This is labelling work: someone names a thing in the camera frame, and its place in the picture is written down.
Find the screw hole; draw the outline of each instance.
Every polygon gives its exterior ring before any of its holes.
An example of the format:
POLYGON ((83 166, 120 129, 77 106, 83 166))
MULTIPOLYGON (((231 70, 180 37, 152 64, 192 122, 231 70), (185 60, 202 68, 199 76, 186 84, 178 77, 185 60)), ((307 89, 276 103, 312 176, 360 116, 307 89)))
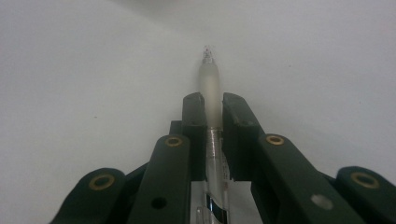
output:
POLYGON ((283 138, 276 136, 276 135, 268 135, 265 140, 267 140, 267 142, 271 143, 272 145, 275 146, 280 146, 283 145, 285 143, 285 140, 283 140, 283 138))
POLYGON ((165 140, 165 144, 169 147, 178 147, 183 141, 178 137, 169 137, 165 140))
POLYGON ((166 199, 165 198, 155 198, 154 200, 151 201, 151 206, 155 209, 162 209, 166 206, 166 199))
POLYGON ((116 178, 113 175, 103 174, 97 175, 93 179, 91 179, 89 187, 93 190, 102 190, 107 189, 112 186, 116 178))
POLYGON ((355 172, 350 175, 355 183, 367 188, 367 189, 378 189, 379 182, 372 175, 367 175, 362 172, 355 172))
POLYGON ((311 201, 319 208, 324 210, 332 210, 332 200, 321 194, 313 194, 311 201))

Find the metal part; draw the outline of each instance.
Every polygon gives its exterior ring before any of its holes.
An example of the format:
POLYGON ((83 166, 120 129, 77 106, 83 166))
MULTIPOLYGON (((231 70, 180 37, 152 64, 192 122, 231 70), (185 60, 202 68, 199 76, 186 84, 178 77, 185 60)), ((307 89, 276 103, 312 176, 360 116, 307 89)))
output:
MULTIPOLYGON (((231 93, 224 93, 223 124, 231 177, 251 181, 263 223, 396 223, 396 187, 381 175, 356 166, 335 179, 318 172, 289 139, 265 134, 246 101, 231 93)), ((81 178, 51 223, 189 223, 191 181, 205 179, 206 138, 218 134, 206 131, 200 93, 184 98, 183 119, 172 121, 170 133, 130 174, 103 168, 81 178)), ((205 214, 228 222, 219 202, 205 197, 212 212, 199 208, 198 223, 209 221, 205 214)))

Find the white background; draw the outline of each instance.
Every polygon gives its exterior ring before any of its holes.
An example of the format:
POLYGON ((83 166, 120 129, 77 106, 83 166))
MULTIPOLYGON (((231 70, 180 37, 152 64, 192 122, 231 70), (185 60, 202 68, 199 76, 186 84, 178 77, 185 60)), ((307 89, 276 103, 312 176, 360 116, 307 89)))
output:
MULTIPOLYGON (((207 44, 222 89, 318 170, 396 183, 393 0, 0 0, 0 223, 48 223, 88 172, 148 161, 207 44)), ((233 188, 233 223, 259 223, 233 188)))

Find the white surface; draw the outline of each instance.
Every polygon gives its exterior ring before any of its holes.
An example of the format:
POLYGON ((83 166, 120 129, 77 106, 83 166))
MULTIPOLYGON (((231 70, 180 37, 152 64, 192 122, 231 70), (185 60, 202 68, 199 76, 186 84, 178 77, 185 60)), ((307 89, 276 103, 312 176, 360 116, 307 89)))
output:
MULTIPOLYGON (((393 0, 0 0, 0 223, 48 223, 88 172, 146 162, 197 91, 207 44, 222 89, 265 131, 328 175, 359 165, 395 184, 395 12, 393 0)), ((248 188, 230 194, 234 223, 258 222, 248 188)))

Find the gold rivet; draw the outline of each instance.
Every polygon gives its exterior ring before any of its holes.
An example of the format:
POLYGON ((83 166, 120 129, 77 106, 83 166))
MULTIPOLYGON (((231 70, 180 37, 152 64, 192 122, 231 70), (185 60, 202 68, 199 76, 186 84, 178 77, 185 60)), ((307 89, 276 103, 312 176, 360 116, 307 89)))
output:
POLYGON ((165 140, 165 144, 169 147, 178 147, 183 143, 183 141, 178 137, 168 137, 165 140))
POLYGON ((265 140, 275 146, 280 146, 285 143, 285 140, 282 137, 276 135, 268 135, 265 140))
POLYGON ((108 187, 112 186, 116 178, 113 175, 109 174, 102 174, 97 175, 94 177, 90 182, 90 189, 93 190, 102 190, 107 189, 108 187))
POLYGON ((367 189, 378 189, 379 188, 379 182, 375 177, 372 175, 367 175, 366 173, 363 172, 355 172, 350 175, 350 178, 352 178, 355 183, 364 186, 367 189))

